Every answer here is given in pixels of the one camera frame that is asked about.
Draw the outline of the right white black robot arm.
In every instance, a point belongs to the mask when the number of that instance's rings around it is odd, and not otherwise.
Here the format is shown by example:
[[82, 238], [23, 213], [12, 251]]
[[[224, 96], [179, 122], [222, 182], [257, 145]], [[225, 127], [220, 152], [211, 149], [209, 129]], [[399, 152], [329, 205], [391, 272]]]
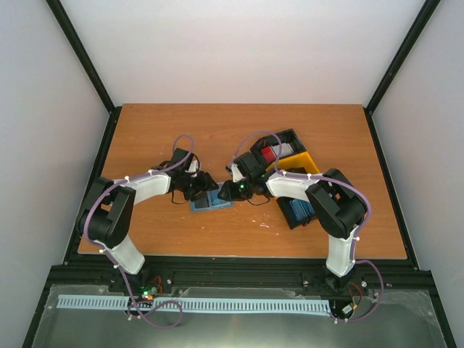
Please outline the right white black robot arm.
[[224, 182], [218, 194], [224, 201], [241, 202], [262, 195], [308, 203], [328, 234], [325, 282], [333, 290], [346, 286], [356, 265], [358, 235], [372, 208], [340, 170], [296, 173], [276, 165], [266, 170], [250, 152], [235, 159], [227, 170], [232, 179]]

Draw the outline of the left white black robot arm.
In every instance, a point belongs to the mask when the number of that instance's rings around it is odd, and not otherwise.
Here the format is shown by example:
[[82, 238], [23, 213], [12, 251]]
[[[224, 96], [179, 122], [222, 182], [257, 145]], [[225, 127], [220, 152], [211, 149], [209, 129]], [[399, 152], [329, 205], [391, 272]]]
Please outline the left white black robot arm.
[[151, 274], [142, 268], [145, 258], [129, 236], [134, 206], [174, 191], [194, 202], [218, 188], [212, 176], [201, 170], [194, 153], [176, 148], [169, 160], [140, 175], [114, 181], [97, 178], [83, 200], [76, 227], [115, 268], [126, 272], [125, 282], [132, 290], [144, 291], [151, 283]]

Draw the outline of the blue card holder wallet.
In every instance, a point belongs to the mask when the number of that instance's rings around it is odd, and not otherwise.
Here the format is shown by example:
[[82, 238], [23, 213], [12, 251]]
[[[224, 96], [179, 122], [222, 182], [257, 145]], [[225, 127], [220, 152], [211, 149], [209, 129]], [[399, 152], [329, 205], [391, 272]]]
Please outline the blue card holder wallet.
[[219, 198], [219, 189], [204, 192], [193, 202], [190, 202], [192, 212], [208, 212], [218, 209], [229, 208], [233, 202], [225, 201]]

